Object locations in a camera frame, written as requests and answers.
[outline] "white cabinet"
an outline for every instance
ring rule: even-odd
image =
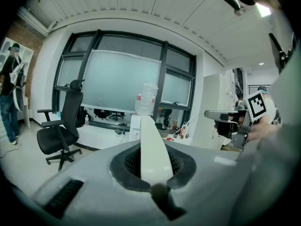
[[[1,50],[0,50],[0,71],[2,70],[6,59],[9,56],[9,47],[12,47],[14,43],[17,43],[13,41],[10,38],[5,38]],[[24,45],[18,43],[20,45],[20,58],[22,62],[25,64],[24,65],[24,82],[27,80],[27,73],[28,73],[28,68],[30,65],[30,61],[32,59],[33,55],[33,50],[30,48],[25,47]],[[22,88],[22,94],[23,94],[23,103],[24,103],[24,110],[23,113],[20,114],[18,113],[18,118],[24,119],[25,124],[30,128],[30,123],[29,123],[29,109],[28,109],[28,98],[25,96],[25,86]]]
[[[203,95],[196,130],[191,146],[220,150],[225,137],[218,135],[214,120],[204,116],[206,110],[233,110],[233,95],[230,78],[222,74],[204,77]]]

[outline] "window frame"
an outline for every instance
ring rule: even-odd
[[[86,36],[86,35],[93,35],[93,38],[87,48],[87,51],[75,51],[75,52],[68,52],[72,45],[74,44],[75,40],[79,36]],[[161,67],[159,71],[159,80],[158,80],[158,92],[156,96],[156,101],[154,105],[154,111],[153,111],[153,120],[156,121],[157,119],[157,114],[158,114],[158,108],[159,107],[164,107],[164,108],[169,108],[169,109],[177,109],[177,110],[183,110],[183,117],[181,121],[181,126],[184,124],[185,121],[188,121],[190,119],[190,114],[191,114],[191,108],[193,104],[193,95],[195,91],[195,76],[196,76],[196,55],[192,55],[185,50],[178,48],[174,45],[171,45],[168,43],[168,41],[161,41],[152,37],[136,34],[136,33],[130,33],[130,32],[119,32],[119,31],[90,31],[90,32],[80,32],[80,33],[73,33],[71,34],[70,38],[68,39],[63,52],[61,54],[60,60],[58,62],[58,66],[56,68],[55,72],[55,78],[54,78],[54,83],[53,83],[53,93],[52,93],[52,110],[53,113],[59,111],[59,99],[60,99],[60,91],[69,91],[69,87],[65,86],[58,86],[58,76],[59,72],[61,69],[62,61],[66,57],[81,57],[83,56],[82,64],[80,66],[79,70],[79,75],[78,75],[78,80],[82,80],[84,77],[85,69],[88,63],[88,59],[90,57],[90,53],[93,49],[96,49],[99,44],[101,43],[101,40],[104,35],[115,35],[115,36],[121,36],[121,37],[129,37],[131,39],[137,39],[139,41],[145,40],[147,42],[153,42],[156,44],[161,45],[161,54],[160,54],[160,61],[161,61]],[[185,70],[181,70],[179,68],[173,67],[172,65],[167,65],[166,64],[166,57],[167,57],[167,49],[171,48],[175,50],[176,52],[182,53],[185,56],[188,56],[190,58],[190,72],[187,72]],[[191,79],[191,87],[190,87],[190,92],[189,92],[189,100],[188,100],[188,105],[183,106],[183,105],[175,105],[175,104],[170,104],[170,103],[165,103],[161,102],[162,96],[163,96],[163,86],[164,86],[164,81],[165,81],[165,73],[166,71],[172,71],[174,73],[177,73],[179,75],[188,77]],[[79,113],[83,113],[83,107],[81,106]],[[102,127],[106,129],[125,129],[125,131],[129,131],[129,127],[124,127],[124,126],[116,126],[116,125],[110,125],[107,123],[101,123],[101,122],[96,122],[92,121],[91,125],[97,126],[97,127]]]

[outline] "hand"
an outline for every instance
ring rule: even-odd
[[[269,133],[276,132],[281,129],[281,125],[267,124],[267,116],[263,116],[258,124],[253,125],[248,133],[247,141],[260,140]]]

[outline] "ceiling light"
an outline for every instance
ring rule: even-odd
[[[271,10],[268,7],[265,7],[263,5],[260,5],[256,3],[257,8],[259,9],[259,12],[262,17],[268,16],[271,14]]]

